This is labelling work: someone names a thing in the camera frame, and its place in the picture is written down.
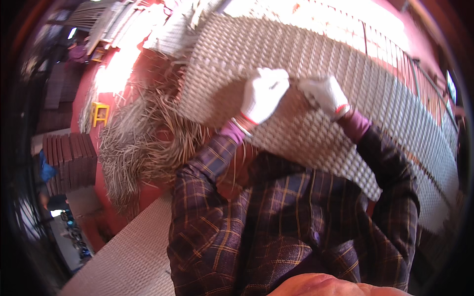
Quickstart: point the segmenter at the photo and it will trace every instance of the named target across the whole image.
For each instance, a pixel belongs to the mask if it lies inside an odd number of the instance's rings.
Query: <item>woven furniture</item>
[[[256,67],[284,68],[293,81],[334,74],[349,103],[379,125],[417,166],[420,224],[443,225],[430,212],[441,198],[455,205],[458,188],[452,147],[420,100],[375,60],[315,32],[254,18],[211,17],[194,48],[181,89],[179,112],[210,127],[238,113],[248,74]],[[353,180],[374,201],[380,196],[372,171],[356,147],[321,110],[311,109],[293,83],[275,114],[248,141],[307,167]]]

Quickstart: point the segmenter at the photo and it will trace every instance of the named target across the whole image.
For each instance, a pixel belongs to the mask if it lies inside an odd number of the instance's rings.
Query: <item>wooden stool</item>
[[[99,109],[105,109],[105,117],[99,117]],[[107,126],[107,119],[109,118],[109,105],[99,102],[92,102],[92,126],[95,127],[98,121],[103,121],[104,126]]]

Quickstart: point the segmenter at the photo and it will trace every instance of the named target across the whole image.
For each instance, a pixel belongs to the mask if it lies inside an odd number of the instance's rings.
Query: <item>stacked wooden panels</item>
[[[45,135],[43,150],[57,171],[47,183],[51,196],[95,185],[97,154],[88,134]]]

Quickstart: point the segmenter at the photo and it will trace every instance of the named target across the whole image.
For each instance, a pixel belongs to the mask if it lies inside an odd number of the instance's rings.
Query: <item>glove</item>
[[[284,69],[257,68],[245,84],[242,115],[256,125],[268,119],[290,86],[288,78]]]
[[[351,108],[334,76],[321,80],[302,79],[298,88],[304,93],[313,108],[321,109],[331,120],[337,120]]]

